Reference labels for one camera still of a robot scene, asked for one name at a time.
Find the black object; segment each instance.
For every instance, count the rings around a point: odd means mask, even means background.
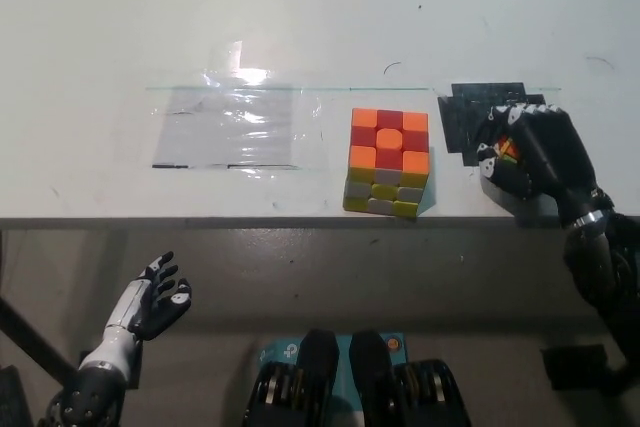
[[[367,427],[471,427],[443,361],[391,367],[388,347],[374,331],[354,334],[349,358]]]
[[[20,374],[14,366],[0,370],[0,426],[33,427]]]
[[[0,331],[60,385],[64,385],[75,374],[75,367],[2,297],[0,297]]]
[[[606,376],[602,345],[554,347],[542,351],[542,360],[553,390],[597,389]]]
[[[395,410],[401,419],[398,425],[471,427],[458,385],[442,360],[398,365],[393,378],[398,393]]]
[[[528,95],[524,84],[452,84],[452,96],[438,97],[447,151],[462,154],[467,167],[478,165],[476,133],[491,107],[515,103],[544,104],[541,94]]]
[[[603,345],[554,347],[544,350],[542,359],[553,390],[595,389],[617,396],[640,378],[640,371],[631,363],[612,370]]]
[[[296,365],[268,362],[258,374],[243,427],[322,427],[338,370],[333,332],[312,330]]]
[[[360,395],[365,425],[390,425],[393,417],[388,414],[384,405],[385,398],[391,395],[388,392],[388,376],[392,366],[386,342],[374,330],[353,334],[349,346],[349,361],[353,382]]]

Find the gray floor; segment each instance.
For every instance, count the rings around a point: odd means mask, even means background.
[[[604,342],[560,262],[562,236],[514,230],[15,231],[2,294],[69,359],[97,345],[127,282],[164,250],[195,289],[189,314],[145,345],[124,426],[234,426],[256,351],[310,327],[403,330],[410,359],[439,357],[476,427],[640,425],[620,401],[549,388],[540,349]],[[33,412],[58,386],[0,337]]]

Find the white and black robotic hand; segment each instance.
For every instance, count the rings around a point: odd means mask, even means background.
[[[111,313],[102,343],[51,402],[44,424],[117,426],[141,343],[155,339],[191,306],[191,286],[171,277],[173,252],[158,257],[129,283]]]

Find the robotic arm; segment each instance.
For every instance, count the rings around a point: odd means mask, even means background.
[[[569,115],[553,105],[494,107],[477,140],[480,170],[498,188],[524,200],[539,194],[555,199],[567,232],[564,261],[576,287],[607,325],[627,372],[638,373],[640,226],[615,212],[596,183]],[[614,377],[607,380],[601,387],[610,393],[624,389],[613,385]]]
[[[173,252],[158,257],[129,283],[104,329],[102,343],[80,364],[76,375],[51,401],[40,425],[117,426],[141,344],[176,322],[191,306],[191,286],[170,277]]]

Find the transparent plastic bag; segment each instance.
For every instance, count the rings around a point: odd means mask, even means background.
[[[154,123],[161,121],[151,166],[229,171],[225,181],[255,185],[252,195],[280,214],[325,208],[330,189],[317,93],[262,69],[169,74],[160,82],[147,89]]]

